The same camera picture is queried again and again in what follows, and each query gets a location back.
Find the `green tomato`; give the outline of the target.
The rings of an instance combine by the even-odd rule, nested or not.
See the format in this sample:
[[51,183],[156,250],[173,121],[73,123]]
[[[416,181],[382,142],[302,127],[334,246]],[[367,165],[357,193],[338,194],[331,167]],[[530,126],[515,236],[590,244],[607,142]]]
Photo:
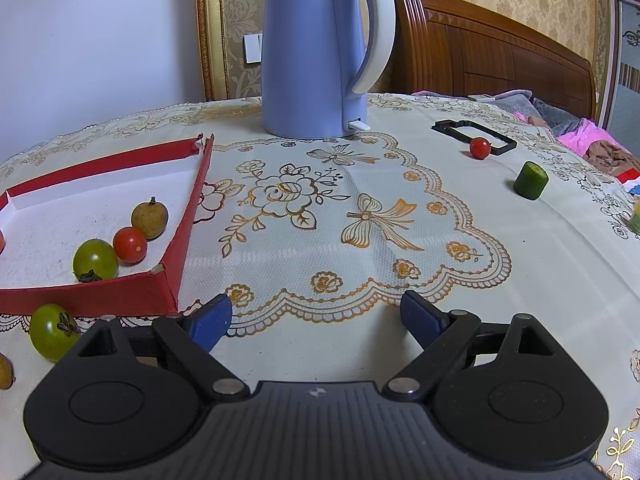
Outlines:
[[40,356],[58,362],[80,338],[75,319],[57,304],[43,304],[29,322],[29,338]]
[[73,258],[73,272],[78,282],[92,283],[116,278],[118,258],[105,240],[92,238],[83,242]]

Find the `brown longan fruit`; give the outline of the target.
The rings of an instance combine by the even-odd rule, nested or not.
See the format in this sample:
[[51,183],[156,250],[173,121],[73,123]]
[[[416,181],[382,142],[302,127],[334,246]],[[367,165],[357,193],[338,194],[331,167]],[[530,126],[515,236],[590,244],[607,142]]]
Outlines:
[[14,371],[11,361],[0,354],[0,389],[8,390],[14,383]]

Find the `red cherry tomato in box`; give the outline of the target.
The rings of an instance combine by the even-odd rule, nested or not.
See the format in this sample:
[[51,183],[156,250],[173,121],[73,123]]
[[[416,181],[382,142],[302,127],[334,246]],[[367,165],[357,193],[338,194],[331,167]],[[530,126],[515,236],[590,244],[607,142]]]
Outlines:
[[148,251],[144,234],[133,226],[119,229],[113,237],[112,246],[119,260],[130,266],[141,262]]

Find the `longan in box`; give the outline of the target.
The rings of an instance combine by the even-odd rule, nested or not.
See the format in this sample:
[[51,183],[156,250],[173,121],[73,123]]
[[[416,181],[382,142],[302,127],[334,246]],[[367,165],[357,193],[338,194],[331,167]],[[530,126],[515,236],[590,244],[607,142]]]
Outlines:
[[168,209],[152,196],[148,202],[134,207],[130,222],[131,226],[138,229],[147,240],[155,240],[166,229]]

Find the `floral lace tablecloth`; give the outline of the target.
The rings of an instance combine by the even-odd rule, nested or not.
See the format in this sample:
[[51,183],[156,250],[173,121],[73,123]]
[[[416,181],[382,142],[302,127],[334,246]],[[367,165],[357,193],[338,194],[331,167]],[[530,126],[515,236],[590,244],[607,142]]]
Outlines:
[[585,180],[514,192],[524,162],[475,159],[438,133],[442,113],[374,94],[368,132],[283,140],[260,102],[183,104],[113,119],[4,158],[1,183],[118,152],[212,136],[179,307],[232,303],[215,354],[261,380],[386,382],[418,346],[402,328],[408,289],[444,310],[504,323],[535,315],[599,387],[608,429],[594,460],[639,474],[639,239],[634,200]]

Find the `green cucumber chunk right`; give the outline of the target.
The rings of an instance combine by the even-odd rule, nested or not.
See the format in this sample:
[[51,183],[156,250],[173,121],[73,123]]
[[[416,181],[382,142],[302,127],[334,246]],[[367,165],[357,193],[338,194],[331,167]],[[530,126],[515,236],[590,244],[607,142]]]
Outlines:
[[524,162],[518,176],[513,182],[516,194],[526,200],[538,200],[549,182],[546,170],[536,162]]

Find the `red shallow cardboard box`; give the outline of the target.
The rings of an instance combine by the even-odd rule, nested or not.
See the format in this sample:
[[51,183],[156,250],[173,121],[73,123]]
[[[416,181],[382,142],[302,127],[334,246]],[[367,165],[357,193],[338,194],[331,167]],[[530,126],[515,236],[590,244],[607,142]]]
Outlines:
[[1,311],[174,312],[211,136],[82,162],[1,194]]

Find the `yellow green cucumber piece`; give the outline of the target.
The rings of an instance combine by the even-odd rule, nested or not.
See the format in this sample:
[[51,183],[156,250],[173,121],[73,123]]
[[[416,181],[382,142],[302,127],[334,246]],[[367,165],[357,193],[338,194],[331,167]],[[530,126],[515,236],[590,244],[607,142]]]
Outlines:
[[636,234],[640,234],[640,202],[634,204],[634,212],[628,221],[628,228]]

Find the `pink bedding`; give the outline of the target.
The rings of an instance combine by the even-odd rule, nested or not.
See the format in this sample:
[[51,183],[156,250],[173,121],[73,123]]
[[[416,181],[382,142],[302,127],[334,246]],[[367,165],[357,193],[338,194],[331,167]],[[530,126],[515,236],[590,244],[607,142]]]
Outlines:
[[550,179],[585,180],[588,190],[603,188],[639,198],[639,159],[606,130],[535,98],[513,90],[470,99],[419,91],[414,96],[450,120],[470,120],[516,143],[511,153],[531,159]]

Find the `wardrobe door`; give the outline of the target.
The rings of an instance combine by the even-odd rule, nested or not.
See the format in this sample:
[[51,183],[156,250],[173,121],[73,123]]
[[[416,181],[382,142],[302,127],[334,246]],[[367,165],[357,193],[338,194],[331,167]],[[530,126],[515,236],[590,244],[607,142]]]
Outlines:
[[606,74],[600,125],[639,154],[639,0],[606,0]]

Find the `wooden headboard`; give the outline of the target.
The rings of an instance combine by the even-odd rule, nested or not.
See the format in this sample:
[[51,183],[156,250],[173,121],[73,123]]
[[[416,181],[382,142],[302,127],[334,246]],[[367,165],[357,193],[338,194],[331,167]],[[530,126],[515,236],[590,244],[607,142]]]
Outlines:
[[578,117],[594,117],[585,58],[520,22],[464,0],[394,0],[391,92],[447,96],[533,92]]

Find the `blue electric kettle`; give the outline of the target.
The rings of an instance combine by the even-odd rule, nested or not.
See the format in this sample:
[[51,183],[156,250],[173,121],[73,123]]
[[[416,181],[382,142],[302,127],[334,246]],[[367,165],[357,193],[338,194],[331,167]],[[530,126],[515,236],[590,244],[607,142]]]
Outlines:
[[394,0],[265,0],[262,126],[317,140],[369,128],[367,94],[395,40]]

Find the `red cherry tomato by frame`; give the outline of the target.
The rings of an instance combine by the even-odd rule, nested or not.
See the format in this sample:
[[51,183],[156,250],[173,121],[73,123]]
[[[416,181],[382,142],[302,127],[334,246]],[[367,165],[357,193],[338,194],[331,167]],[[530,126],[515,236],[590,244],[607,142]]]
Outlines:
[[484,160],[491,154],[491,144],[479,136],[470,141],[469,151],[473,158]]

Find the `small black frame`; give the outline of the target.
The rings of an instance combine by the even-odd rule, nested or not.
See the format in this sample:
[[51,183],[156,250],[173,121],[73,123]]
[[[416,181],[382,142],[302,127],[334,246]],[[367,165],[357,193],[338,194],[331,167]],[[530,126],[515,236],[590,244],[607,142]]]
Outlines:
[[432,129],[463,144],[472,145],[476,139],[484,140],[488,144],[486,152],[494,156],[509,153],[518,146],[518,142],[505,134],[467,119],[439,120],[432,125]]

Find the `white wall switch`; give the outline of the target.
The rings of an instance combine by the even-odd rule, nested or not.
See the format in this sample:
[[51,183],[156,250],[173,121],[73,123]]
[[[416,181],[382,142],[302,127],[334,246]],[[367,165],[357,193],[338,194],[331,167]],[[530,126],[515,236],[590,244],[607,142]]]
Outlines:
[[247,34],[243,37],[243,46],[246,64],[259,64],[262,62],[262,33]]

